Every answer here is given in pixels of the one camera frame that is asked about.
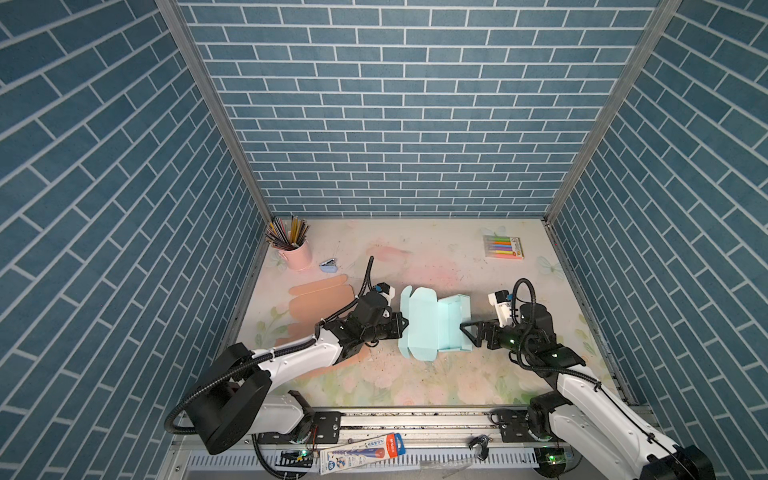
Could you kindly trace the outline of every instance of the metal frame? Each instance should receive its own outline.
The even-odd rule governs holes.
[[[677,7],[680,6],[680,2],[681,0],[661,0],[651,14],[640,37],[640,41],[627,59],[624,70],[621,71],[621,75],[616,80],[613,91],[608,95],[608,100],[595,119],[592,130],[587,134],[581,149],[574,159],[574,163],[571,165],[571,169],[565,175],[563,184],[554,195],[552,203],[549,204],[544,214],[544,220],[547,223],[554,222],[554,219],[558,217],[563,209],[568,195],[571,194],[579,177],[584,173],[584,169],[587,168],[587,165],[592,160],[592,155],[594,155],[600,142],[603,141],[603,137],[608,132],[608,128],[619,112],[619,108],[624,103],[624,99],[627,98],[637,77],[640,76],[645,62],[648,61],[651,52],[656,48],[656,44],[659,42],[664,30],[667,29],[674,13],[677,11]]]
[[[611,374],[614,380],[616,380],[616,387],[619,389],[619,396],[630,405],[637,405],[639,403],[637,401],[637,396],[634,394],[634,392],[632,392],[627,378],[621,372],[621,368],[619,367],[613,350],[611,350],[610,346],[608,346],[608,342],[605,339],[603,330],[600,328],[600,323],[597,320],[597,316],[594,314],[594,310],[587,301],[587,295],[584,293],[584,287],[581,286],[581,282],[576,276],[576,272],[571,265],[571,261],[565,255],[565,251],[560,246],[560,240],[557,233],[554,231],[552,225],[544,221],[542,221],[542,223],[544,224],[544,230],[547,232],[547,236],[549,237],[549,243],[552,244],[554,253],[557,255],[558,260],[560,260],[560,265],[563,267],[565,278],[568,280],[568,283],[571,284],[571,290],[576,296],[576,301],[581,307],[581,312],[584,314],[584,318],[587,320],[587,326],[592,332],[594,342],[598,346],[600,355],[605,360],[605,365],[608,367],[608,372]]]
[[[243,288],[240,289],[240,295],[237,297],[237,303],[235,309],[232,312],[229,323],[227,324],[227,330],[221,337],[221,343],[216,356],[221,355],[224,349],[230,345],[234,345],[237,340],[237,336],[240,334],[240,327],[243,326],[243,318],[248,310],[250,299],[253,296],[253,290],[256,288],[256,281],[259,279],[259,273],[261,267],[264,265],[266,259],[266,252],[269,249],[269,244],[263,239],[259,239],[259,245],[256,247],[256,252],[251,260],[250,267],[248,268],[248,277],[245,279]]]
[[[219,127],[221,137],[224,139],[224,143],[227,144],[227,148],[230,150],[232,160],[237,166],[237,170],[245,180],[245,184],[248,187],[248,191],[253,197],[253,201],[256,203],[261,216],[265,221],[272,220],[272,210],[269,204],[264,199],[261,193],[259,184],[256,182],[256,177],[253,175],[253,170],[248,163],[243,145],[240,143],[240,139],[237,138],[235,129],[232,126],[230,117],[227,114],[227,110],[224,108],[221,98],[214,86],[214,81],[211,79],[210,73],[205,66],[203,57],[200,55],[200,51],[195,46],[194,39],[192,38],[192,32],[184,20],[184,14],[181,12],[177,0],[156,0],[157,7],[160,9],[160,14],[163,16],[163,20],[168,25],[170,35],[176,41],[176,46],[181,52],[181,56],[184,57],[184,61],[187,63],[187,67],[192,74],[195,85],[200,90],[200,94],[203,96],[203,100],[210,110],[211,116],[216,122],[216,126]]]
[[[509,449],[547,448],[568,446],[565,442],[535,442],[524,438],[516,443],[503,443],[498,426],[491,422],[488,414],[492,409],[509,408],[525,411],[528,406],[455,406],[455,407],[368,407],[368,408],[333,408],[324,407],[316,411],[341,412],[342,423],[339,443],[345,445],[350,441],[358,442],[363,439],[385,435],[392,431],[399,432],[407,442],[407,448],[426,451],[440,449],[466,449],[467,440],[477,435],[488,435],[491,438],[488,447],[491,453],[505,452]],[[657,426],[656,418],[647,406],[631,407],[638,415]],[[288,448],[295,445],[265,445],[264,450]],[[187,468],[190,455],[204,452],[205,446],[196,436],[178,436],[171,443],[163,467],[157,475],[158,480],[181,480]],[[230,451],[253,451],[250,438],[234,445]],[[238,469],[238,465],[222,465],[221,470]]]

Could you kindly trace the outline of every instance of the unfolded box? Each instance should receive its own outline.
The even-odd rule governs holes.
[[[437,300],[437,293],[423,286],[415,291],[408,285],[400,294],[400,310],[409,324],[397,346],[405,358],[431,362],[437,352],[472,351],[472,343],[459,329],[470,320],[469,297],[447,296]]]

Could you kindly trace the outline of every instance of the mounting plate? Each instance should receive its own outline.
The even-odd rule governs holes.
[[[492,412],[494,420],[499,423],[498,431],[502,434],[502,442],[519,443],[530,442],[531,434],[528,433],[528,422],[525,416],[527,409],[498,409]]]
[[[335,445],[339,443],[339,430],[341,429],[341,412],[315,412],[312,423],[317,427],[317,432],[307,443],[316,443],[317,445]],[[259,434],[260,445],[287,445],[293,439],[290,435],[284,435],[277,432],[268,432]]]

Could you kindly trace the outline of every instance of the black cable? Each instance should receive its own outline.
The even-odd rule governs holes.
[[[512,320],[517,323],[517,314],[515,313],[515,305],[517,305],[517,298],[518,298],[518,288],[520,288],[520,285],[525,284],[528,287],[528,292],[531,294],[531,318],[528,319],[528,326],[525,327],[525,331],[523,332],[522,336],[520,337],[520,343],[518,344],[518,355],[517,355],[517,363],[523,370],[533,370],[533,368],[530,365],[525,365],[523,363],[523,347],[525,346],[526,339],[528,338],[528,334],[531,333],[531,330],[533,330],[533,327],[536,325],[536,290],[533,288],[533,283],[531,283],[530,280],[527,278],[521,278],[517,282],[515,282],[515,286],[512,287]]]
[[[368,259],[368,266],[366,268],[366,274],[362,278],[362,286],[360,287],[360,292],[357,294],[358,297],[362,296],[366,292],[366,287],[369,289],[373,288],[373,285],[371,285],[371,269],[373,268],[373,255]]]
[[[328,315],[327,318],[325,318],[326,322],[330,322],[331,320],[335,320],[338,318],[342,313],[346,312],[347,310],[351,309],[355,305],[357,305],[357,300],[363,296],[366,292],[366,288],[372,288],[371,287],[371,269],[373,267],[373,256],[371,256],[368,259],[368,267],[366,268],[366,274],[362,278],[362,285],[360,286],[360,291],[357,293],[357,297],[352,300],[351,302],[347,303],[345,306],[338,309],[336,312],[331,313]]]
[[[256,452],[256,458],[259,459],[259,463],[266,473],[272,475],[275,478],[279,478],[280,480],[299,480],[299,478],[302,478],[304,475],[306,475],[306,472],[283,472],[281,474],[266,462],[266,459],[264,458],[264,455],[262,455],[261,449],[259,448],[258,436],[255,433],[251,434],[250,441],[253,443],[253,451]]]

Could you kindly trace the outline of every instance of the white vent grille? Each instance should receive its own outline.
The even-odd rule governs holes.
[[[271,466],[279,458],[277,451],[264,451],[264,456]],[[418,470],[422,466],[441,464],[440,468],[459,468],[466,464],[472,453],[468,449],[410,449],[405,455],[390,458],[381,462],[369,463],[349,472],[392,472],[397,470]],[[491,454],[484,462],[475,459],[468,468],[533,468],[538,467],[534,449],[531,448],[498,448],[491,449]],[[190,453],[187,461],[189,471],[256,471],[261,470],[253,452],[225,452],[219,455],[208,455],[205,451]],[[297,468],[282,468],[288,471],[303,471]]]

